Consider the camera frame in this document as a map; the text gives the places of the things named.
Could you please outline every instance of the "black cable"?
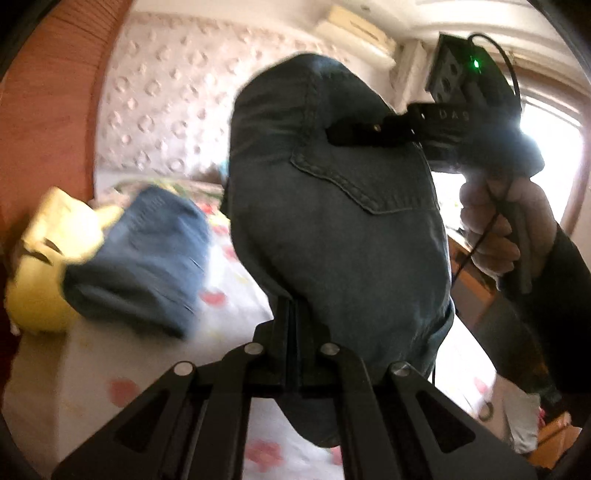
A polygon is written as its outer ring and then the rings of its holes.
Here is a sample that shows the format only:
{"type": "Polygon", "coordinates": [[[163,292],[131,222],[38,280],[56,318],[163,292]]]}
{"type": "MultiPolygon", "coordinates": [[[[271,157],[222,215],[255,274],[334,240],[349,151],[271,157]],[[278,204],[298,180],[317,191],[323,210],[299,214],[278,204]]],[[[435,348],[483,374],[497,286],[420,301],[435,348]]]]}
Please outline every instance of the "black cable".
{"type": "Polygon", "coordinates": [[[521,107],[521,91],[519,89],[519,81],[517,81],[517,74],[515,73],[515,69],[513,68],[513,64],[511,63],[509,57],[505,53],[505,50],[503,50],[503,48],[496,41],[494,41],[492,38],[490,38],[488,35],[484,35],[484,33],[473,33],[472,35],[470,35],[468,37],[468,41],[470,43],[472,43],[472,45],[474,45],[474,38],[476,38],[476,37],[484,38],[488,42],[492,43],[495,46],[495,48],[499,51],[499,53],[501,54],[501,57],[503,57],[503,60],[505,61],[505,65],[507,65],[507,69],[509,70],[509,74],[511,75],[511,82],[513,83],[513,91],[515,92],[515,96],[519,100],[519,105],[521,107]]]}
{"type": "MultiPolygon", "coordinates": [[[[510,179],[509,183],[507,184],[507,188],[505,189],[503,195],[501,196],[502,202],[504,202],[505,199],[507,198],[507,194],[509,193],[509,189],[511,188],[512,183],[513,183],[513,179],[510,179]]],[[[486,189],[488,190],[488,195],[490,195],[491,199],[494,200],[495,196],[492,194],[490,188],[488,187],[488,184],[486,185],[486,189]]],[[[501,212],[499,211],[498,208],[496,208],[495,214],[492,216],[491,220],[486,224],[486,227],[482,231],[482,235],[480,236],[478,241],[474,244],[472,249],[468,252],[466,258],[464,258],[464,260],[462,260],[462,263],[457,268],[456,273],[454,273],[454,275],[452,277],[451,288],[453,288],[454,284],[456,283],[456,280],[460,276],[460,273],[462,273],[462,270],[464,270],[464,267],[466,265],[468,265],[468,262],[472,259],[472,256],[474,255],[474,253],[476,252],[478,247],[482,244],[482,242],[485,240],[486,236],[491,232],[492,228],[495,226],[496,219],[499,218],[500,214],[501,214],[501,212]]]]}
{"type": "MultiPolygon", "coordinates": [[[[507,65],[507,68],[509,69],[509,73],[511,74],[511,81],[513,82],[513,90],[515,92],[515,98],[519,102],[519,109],[521,109],[521,91],[519,89],[519,81],[517,80],[517,74],[515,73],[515,69],[513,68],[513,65],[511,64],[511,61],[509,60],[509,57],[505,53],[505,50],[503,50],[503,48],[496,41],[494,41],[492,38],[490,38],[488,35],[484,35],[484,33],[473,33],[472,35],[470,35],[468,37],[468,41],[470,43],[472,43],[472,45],[474,45],[473,39],[476,38],[476,37],[484,38],[485,40],[487,40],[490,43],[492,43],[496,47],[496,49],[499,51],[499,53],[501,54],[501,56],[503,57],[503,60],[505,60],[505,64],[507,65]]],[[[507,196],[507,193],[509,192],[509,188],[511,187],[512,181],[513,180],[511,179],[511,181],[509,182],[509,185],[507,187],[507,190],[506,190],[505,194],[502,197],[502,200],[505,200],[505,197],[507,196]]],[[[492,193],[491,193],[490,190],[489,190],[489,195],[491,196],[491,199],[494,199],[494,197],[493,197],[493,195],[492,195],[492,193]]],[[[452,287],[456,283],[456,280],[460,276],[460,273],[462,272],[462,270],[464,270],[464,267],[472,259],[472,256],[474,255],[474,252],[478,249],[478,247],[481,245],[481,243],[485,240],[486,236],[492,230],[492,228],[493,228],[493,226],[494,226],[494,224],[496,222],[496,219],[499,218],[499,214],[500,214],[499,209],[496,209],[495,214],[493,215],[491,221],[487,224],[486,228],[482,232],[482,235],[480,236],[480,238],[478,239],[478,241],[474,244],[474,246],[472,247],[472,249],[470,250],[470,252],[468,252],[468,255],[466,256],[466,258],[462,261],[462,263],[460,264],[460,266],[456,270],[456,273],[452,277],[452,287]]]]}

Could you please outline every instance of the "ceiling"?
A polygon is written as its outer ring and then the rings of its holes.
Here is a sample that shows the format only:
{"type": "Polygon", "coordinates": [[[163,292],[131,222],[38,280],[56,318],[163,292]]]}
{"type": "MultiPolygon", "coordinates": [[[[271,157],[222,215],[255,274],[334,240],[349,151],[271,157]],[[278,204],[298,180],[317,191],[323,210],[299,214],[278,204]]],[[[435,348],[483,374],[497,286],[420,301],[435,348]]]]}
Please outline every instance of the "ceiling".
{"type": "Polygon", "coordinates": [[[578,62],[548,21],[527,0],[137,0],[135,9],[231,20],[292,33],[312,31],[338,3],[397,41],[419,38],[434,46],[440,31],[489,34],[516,62],[543,67],[584,89],[578,62]]]}

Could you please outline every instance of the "metal pin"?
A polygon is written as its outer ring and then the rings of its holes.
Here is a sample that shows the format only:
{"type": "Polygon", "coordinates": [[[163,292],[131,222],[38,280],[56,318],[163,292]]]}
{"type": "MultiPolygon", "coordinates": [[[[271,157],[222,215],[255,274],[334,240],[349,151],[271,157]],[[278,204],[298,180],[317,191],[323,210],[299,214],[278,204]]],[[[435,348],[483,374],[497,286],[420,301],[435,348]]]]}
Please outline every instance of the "metal pin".
{"type": "Polygon", "coordinates": [[[193,366],[189,362],[179,362],[174,366],[174,373],[179,377],[185,377],[193,371],[193,366]]]}
{"type": "Polygon", "coordinates": [[[325,355],[335,356],[337,353],[339,353],[340,348],[335,343],[325,343],[320,347],[320,351],[325,355]]]}
{"type": "Polygon", "coordinates": [[[264,347],[260,343],[251,342],[247,343],[244,346],[244,351],[248,353],[248,355],[259,355],[264,350],[264,347]]]}
{"type": "Polygon", "coordinates": [[[397,377],[407,377],[410,375],[410,365],[406,362],[396,362],[392,364],[390,371],[397,377]]]}

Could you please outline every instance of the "bed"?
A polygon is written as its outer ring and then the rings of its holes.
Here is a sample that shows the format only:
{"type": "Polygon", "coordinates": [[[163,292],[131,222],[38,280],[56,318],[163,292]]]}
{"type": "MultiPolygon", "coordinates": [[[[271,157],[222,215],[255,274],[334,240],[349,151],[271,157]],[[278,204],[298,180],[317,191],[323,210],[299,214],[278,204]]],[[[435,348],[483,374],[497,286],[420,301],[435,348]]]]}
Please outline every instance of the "bed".
{"type": "MultiPolygon", "coordinates": [[[[98,196],[94,205],[125,206],[146,183],[124,183],[98,196]]],[[[80,319],[67,336],[25,334],[4,415],[16,443],[43,474],[176,362],[220,360],[250,341],[256,325],[272,318],[265,294],[232,248],[229,221],[217,209],[221,188],[190,181],[156,183],[190,197],[210,223],[213,235],[206,284],[199,293],[198,328],[191,338],[178,340],[80,319]]],[[[437,388],[476,418],[495,378],[492,363],[456,318],[437,358],[437,388]]],[[[273,400],[253,400],[245,479],[342,476],[338,449],[321,449],[301,438],[273,400]]]]}

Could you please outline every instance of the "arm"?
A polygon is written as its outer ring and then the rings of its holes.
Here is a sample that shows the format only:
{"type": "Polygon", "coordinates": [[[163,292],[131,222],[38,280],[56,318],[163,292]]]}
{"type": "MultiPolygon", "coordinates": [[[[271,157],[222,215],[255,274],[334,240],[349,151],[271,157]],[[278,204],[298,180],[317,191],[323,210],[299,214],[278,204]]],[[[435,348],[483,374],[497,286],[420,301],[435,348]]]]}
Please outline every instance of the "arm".
{"type": "MultiPolygon", "coordinates": [[[[468,182],[462,187],[462,221],[469,229],[472,245],[495,212],[489,192],[504,188],[489,182],[468,182]]],[[[512,302],[519,318],[538,338],[545,361],[569,410],[586,418],[591,413],[591,274],[575,245],[557,226],[543,191],[527,179],[516,180],[507,195],[509,201],[523,207],[532,245],[533,291],[520,295],[503,294],[512,302]]],[[[519,258],[519,249],[506,239],[511,231],[499,217],[487,238],[474,254],[474,263],[485,273],[498,278],[511,271],[519,258]]]]}

